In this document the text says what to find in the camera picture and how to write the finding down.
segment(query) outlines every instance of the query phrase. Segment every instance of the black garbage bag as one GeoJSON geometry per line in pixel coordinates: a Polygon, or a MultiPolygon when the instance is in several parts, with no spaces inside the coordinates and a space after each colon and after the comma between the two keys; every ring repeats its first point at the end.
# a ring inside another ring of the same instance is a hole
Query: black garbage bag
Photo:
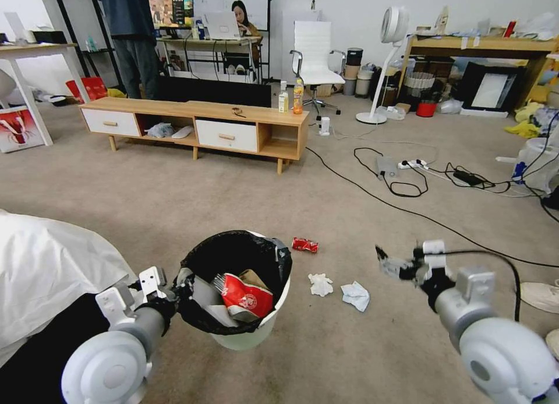
{"type": "MultiPolygon", "coordinates": [[[[198,276],[208,283],[218,274],[238,276],[244,270],[252,269],[274,295],[275,306],[291,273],[291,264],[291,253],[280,240],[237,230],[221,232],[202,241],[181,261],[181,268],[192,270],[193,274],[187,277],[190,282],[198,276]]],[[[202,331],[219,335],[254,332],[262,322],[259,318],[240,327],[226,327],[192,299],[188,288],[179,288],[177,292],[180,297],[178,312],[182,319],[202,331]]]]}

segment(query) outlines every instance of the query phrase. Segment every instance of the yellow cloth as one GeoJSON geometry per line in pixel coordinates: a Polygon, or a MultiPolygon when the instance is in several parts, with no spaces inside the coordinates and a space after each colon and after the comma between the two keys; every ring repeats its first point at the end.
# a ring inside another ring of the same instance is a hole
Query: yellow cloth
{"type": "Polygon", "coordinates": [[[533,137],[538,137],[540,134],[540,130],[535,125],[528,122],[528,120],[519,123],[516,126],[506,126],[504,128],[508,133],[515,133],[523,138],[531,139],[533,137]]]}
{"type": "Polygon", "coordinates": [[[109,97],[120,97],[120,98],[126,98],[126,94],[123,93],[120,90],[117,90],[116,88],[109,88],[107,90],[107,95],[109,97]]]}
{"type": "Polygon", "coordinates": [[[530,120],[530,116],[532,116],[536,112],[536,110],[541,107],[543,107],[543,104],[530,102],[516,111],[516,116],[514,116],[514,119],[517,123],[528,121],[530,120]]]}

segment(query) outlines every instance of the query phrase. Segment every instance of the wooden table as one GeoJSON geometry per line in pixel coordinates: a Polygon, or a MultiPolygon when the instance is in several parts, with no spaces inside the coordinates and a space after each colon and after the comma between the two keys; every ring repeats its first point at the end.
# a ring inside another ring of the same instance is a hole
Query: wooden table
{"type": "Polygon", "coordinates": [[[468,38],[466,48],[462,49],[462,38],[445,36],[442,38],[408,38],[408,46],[402,64],[402,76],[398,85],[398,93],[402,88],[410,55],[424,56],[471,56],[477,58],[527,59],[524,84],[518,97],[517,107],[527,101],[532,88],[543,71],[551,65],[546,56],[557,48],[557,40],[537,41],[520,38],[481,37],[479,45],[474,46],[475,39],[468,38]]]}
{"type": "Polygon", "coordinates": [[[89,96],[87,95],[86,88],[83,86],[82,78],[78,73],[76,66],[72,60],[71,50],[76,44],[50,44],[50,43],[39,43],[39,44],[29,44],[27,46],[14,46],[14,45],[0,45],[0,59],[6,59],[10,63],[10,67],[13,71],[13,76],[15,78],[17,87],[21,91],[22,97],[31,113],[31,117],[35,121],[37,129],[43,138],[45,145],[52,145],[51,136],[48,133],[45,122],[37,109],[35,104],[35,99],[33,97],[33,92],[27,85],[25,78],[23,77],[22,71],[17,65],[17,60],[22,58],[36,58],[38,56],[50,56],[50,55],[62,55],[64,60],[70,69],[70,73],[77,84],[77,88],[80,91],[80,95],[85,102],[88,102],[89,96]]]}
{"type": "Polygon", "coordinates": [[[109,137],[113,151],[115,136],[159,141],[198,148],[232,151],[277,159],[277,172],[301,158],[307,145],[308,112],[280,113],[277,109],[204,101],[174,102],[105,97],[80,106],[89,131],[109,137]],[[191,124],[194,132],[182,139],[155,138],[147,130],[159,122],[175,130],[191,124]]]}
{"type": "MultiPolygon", "coordinates": [[[[185,41],[186,41],[186,50],[187,51],[198,51],[198,52],[213,52],[213,53],[241,53],[247,54],[249,56],[249,65],[253,68],[254,73],[257,72],[256,66],[254,64],[254,59],[252,58],[252,45],[258,43],[260,37],[242,37],[240,40],[197,40],[193,38],[177,38],[177,39],[170,39],[170,38],[158,38],[157,41],[163,43],[163,49],[165,52],[165,57],[167,62],[169,62],[169,53],[168,53],[168,46],[175,46],[175,49],[179,50],[179,53],[183,53],[185,50],[185,41]]],[[[182,76],[191,78],[193,74],[191,72],[185,73],[184,71],[175,71],[171,67],[169,67],[169,75],[171,76],[182,76]]],[[[215,74],[204,74],[204,73],[196,73],[195,77],[199,77],[202,79],[215,79],[215,74]]],[[[245,82],[246,79],[242,78],[242,76],[232,75],[227,78],[229,81],[237,81],[237,82],[245,82]]]]}

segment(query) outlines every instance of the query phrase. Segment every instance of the white chair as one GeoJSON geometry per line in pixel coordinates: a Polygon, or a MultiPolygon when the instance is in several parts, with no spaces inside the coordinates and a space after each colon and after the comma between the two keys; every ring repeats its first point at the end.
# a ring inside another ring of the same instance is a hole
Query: white chair
{"type": "Polygon", "coordinates": [[[344,84],[344,79],[328,68],[328,55],[339,53],[342,55],[342,68],[345,67],[345,53],[339,50],[331,50],[330,44],[330,22],[295,22],[295,50],[289,52],[293,55],[293,72],[303,80],[306,86],[310,86],[313,94],[310,100],[303,105],[313,104],[317,111],[317,120],[320,120],[319,105],[336,109],[336,114],[341,111],[338,107],[317,100],[316,90],[323,84],[344,84]]]}
{"type": "Polygon", "coordinates": [[[0,108],[10,108],[10,105],[6,101],[6,97],[9,96],[15,88],[16,82],[0,69],[0,108]]]}

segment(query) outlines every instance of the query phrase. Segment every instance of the white table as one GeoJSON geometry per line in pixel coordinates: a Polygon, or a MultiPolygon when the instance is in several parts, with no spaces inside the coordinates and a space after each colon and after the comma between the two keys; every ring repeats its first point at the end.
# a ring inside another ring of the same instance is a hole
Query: white table
{"type": "MultiPolygon", "coordinates": [[[[252,58],[252,45],[258,43],[260,37],[253,37],[247,36],[242,37],[239,40],[197,40],[193,38],[185,39],[178,38],[178,39],[171,39],[171,38],[158,38],[157,41],[163,43],[163,49],[165,52],[165,57],[167,61],[170,60],[169,57],[169,48],[174,47],[178,53],[183,53],[186,49],[187,51],[197,51],[197,52],[230,52],[230,53],[241,53],[247,54],[249,56],[249,65],[253,69],[254,73],[257,73],[256,66],[254,64],[254,59],[252,58]]],[[[175,71],[172,67],[169,67],[169,75],[170,76],[178,76],[178,77],[185,77],[185,78],[201,78],[201,79],[217,79],[215,77],[215,73],[196,73],[195,75],[192,72],[184,72],[184,71],[175,71]]],[[[227,77],[227,81],[235,81],[235,82],[245,82],[246,78],[237,75],[232,75],[227,77]]]]}
{"type": "Polygon", "coordinates": [[[50,44],[50,43],[40,43],[40,44],[29,44],[26,46],[13,46],[13,45],[2,45],[0,46],[0,59],[6,59],[10,62],[12,67],[13,76],[15,78],[17,87],[23,96],[25,104],[31,113],[31,117],[35,121],[37,129],[43,138],[45,145],[52,145],[51,136],[48,134],[45,122],[39,113],[37,105],[35,104],[35,99],[33,98],[33,92],[25,82],[25,78],[22,75],[22,71],[17,65],[17,60],[22,58],[36,58],[37,56],[49,56],[49,55],[62,55],[64,60],[70,69],[70,73],[77,84],[77,88],[80,91],[80,95],[84,102],[89,102],[89,96],[87,95],[86,88],[82,83],[82,77],[78,73],[76,66],[70,55],[70,51],[76,45],[71,44],[50,44]]]}

